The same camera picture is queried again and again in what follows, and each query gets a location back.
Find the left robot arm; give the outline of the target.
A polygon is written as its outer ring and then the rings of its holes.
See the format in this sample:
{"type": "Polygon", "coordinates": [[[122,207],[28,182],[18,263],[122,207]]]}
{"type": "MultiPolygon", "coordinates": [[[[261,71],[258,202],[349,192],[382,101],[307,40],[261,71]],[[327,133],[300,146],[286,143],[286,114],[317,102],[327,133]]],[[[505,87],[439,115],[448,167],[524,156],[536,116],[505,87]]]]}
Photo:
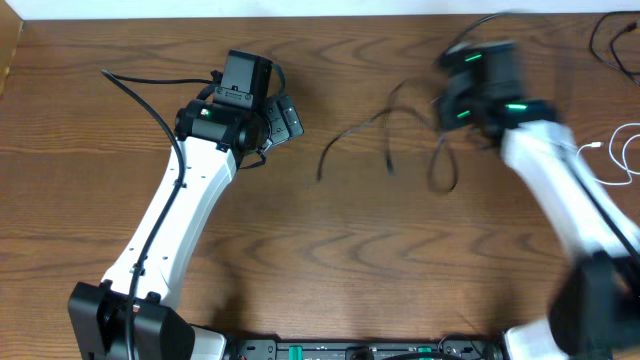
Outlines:
{"type": "Polygon", "coordinates": [[[190,259],[225,188],[255,154],[303,134],[283,88],[269,91],[273,61],[232,49],[223,71],[178,110],[160,185],[125,250],[101,282],[78,283],[68,301],[84,359],[228,359],[226,336],[177,312],[190,259]]]}

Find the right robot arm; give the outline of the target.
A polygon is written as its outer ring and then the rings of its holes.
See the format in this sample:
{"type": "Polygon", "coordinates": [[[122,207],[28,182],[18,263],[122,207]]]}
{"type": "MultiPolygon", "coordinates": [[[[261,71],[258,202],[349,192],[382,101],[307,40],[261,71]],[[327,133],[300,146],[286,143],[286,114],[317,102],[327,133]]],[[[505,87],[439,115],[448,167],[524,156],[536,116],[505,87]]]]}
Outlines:
{"type": "Polygon", "coordinates": [[[639,227],[578,153],[556,109],[527,97],[514,43],[450,45],[436,102],[445,131],[472,125],[526,184],[571,261],[540,320],[506,330],[492,359],[610,359],[639,344],[639,227]]]}

